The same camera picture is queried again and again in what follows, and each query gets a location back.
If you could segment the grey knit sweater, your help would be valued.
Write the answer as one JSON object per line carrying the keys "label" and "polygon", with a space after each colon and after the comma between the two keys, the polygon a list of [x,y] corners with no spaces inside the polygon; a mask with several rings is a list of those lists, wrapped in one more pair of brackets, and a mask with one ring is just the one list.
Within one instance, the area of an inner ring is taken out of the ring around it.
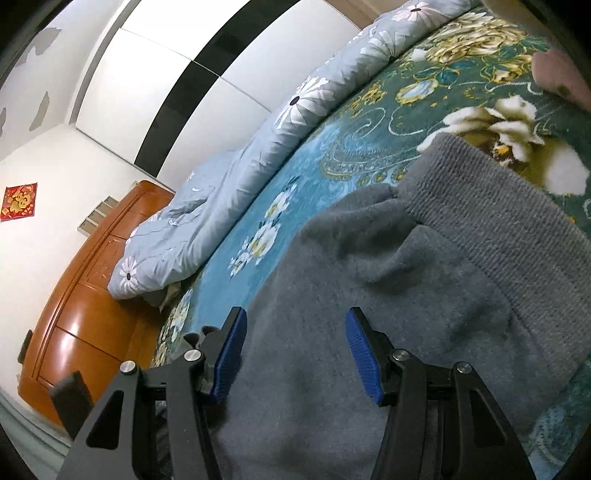
{"label": "grey knit sweater", "polygon": [[363,389],[349,309],[423,362],[469,362],[541,479],[590,474],[590,221],[465,141],[440,135],[400,179],[315,201],[283,167],[182,284],[184,329],[249,314],[242,365],[211,410],[225,479],[367,479],[388,412]]}

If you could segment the orange wooden headboard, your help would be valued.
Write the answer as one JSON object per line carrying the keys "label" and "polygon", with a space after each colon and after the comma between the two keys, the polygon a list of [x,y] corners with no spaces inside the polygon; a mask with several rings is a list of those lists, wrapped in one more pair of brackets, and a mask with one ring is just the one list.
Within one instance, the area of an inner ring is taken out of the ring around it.
{"label": "orange wooden headboard", "polygon": [[53,424],[60,420],[50,391],[71,373],[80,372],[98,400],[122,362],[149,367],[162,314],[139,297],[113,299],[107,285],[132,230],[172,197],[156,184],[139,182],[86,239],[24,342],[18,394]]}

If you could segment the dark grey pillow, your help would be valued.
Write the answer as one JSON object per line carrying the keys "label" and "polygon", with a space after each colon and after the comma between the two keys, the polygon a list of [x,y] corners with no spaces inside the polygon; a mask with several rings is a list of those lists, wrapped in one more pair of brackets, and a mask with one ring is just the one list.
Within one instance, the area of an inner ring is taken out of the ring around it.
{"label": "dark grey pillow", "polygon": [[162,311],[178,296],[180,290],[181,283],[176,282],[166,286],[162,290],[145,293],[142,295],[142,299],[151,307]]}

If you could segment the light blue floral quilt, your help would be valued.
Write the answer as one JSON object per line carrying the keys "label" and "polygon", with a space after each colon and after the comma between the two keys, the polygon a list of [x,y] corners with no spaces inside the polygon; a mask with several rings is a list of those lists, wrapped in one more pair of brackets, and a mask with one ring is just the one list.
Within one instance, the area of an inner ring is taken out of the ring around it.
{"label": "light blue floral quilt", "polygon": [[125,242],[107,290],[116,300],[158,292],[199,269],[264,185],[315,127],[356,90],[474,1],[408,1],[381,15],[315,68],[238,150],[195,169],[168,205]]}

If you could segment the teal floral plush blanket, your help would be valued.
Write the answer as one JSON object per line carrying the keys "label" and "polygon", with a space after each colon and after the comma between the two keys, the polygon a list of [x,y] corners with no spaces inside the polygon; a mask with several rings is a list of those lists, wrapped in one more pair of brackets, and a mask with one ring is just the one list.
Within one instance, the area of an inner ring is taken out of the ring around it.
{"label": "teal floral plush blanket", "polygon": [[[311,180],[312,199],[335,203],[337,189],[400,179],[448,134],[526,175],[536,187],[577,196],[590,221],[590,116],[534,83],[530,61],[546,49],[524,29],[482,8],[471,10],[356,92],[283,167],[291,165]],[[287,205],[287,195],[264,200],[262,191],[256,201],[263,202],[259,222],[269,225]],[[187,311],[179,302],[162,330],[156,363],[169,360],[188,333]]]}

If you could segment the pink cloth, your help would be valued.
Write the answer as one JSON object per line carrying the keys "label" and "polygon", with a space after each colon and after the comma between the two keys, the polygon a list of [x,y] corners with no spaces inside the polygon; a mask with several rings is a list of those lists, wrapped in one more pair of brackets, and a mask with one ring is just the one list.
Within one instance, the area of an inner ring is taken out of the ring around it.
{"label": "pink cloth", "polygon": [[535,83],[545,91],[590,111],[590,88],[570,57],[560,49],[537,52],[532,58]]}

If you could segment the red paper wall decoration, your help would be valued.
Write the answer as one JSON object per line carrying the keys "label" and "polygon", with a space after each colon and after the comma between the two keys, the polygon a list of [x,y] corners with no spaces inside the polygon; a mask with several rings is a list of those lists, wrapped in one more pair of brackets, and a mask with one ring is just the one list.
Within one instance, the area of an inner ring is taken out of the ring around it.
{"label": "red paper wall decoration", "polygon": [[27,218],[34,215],[37,184],[7,187],[1,205],[1,221]]}

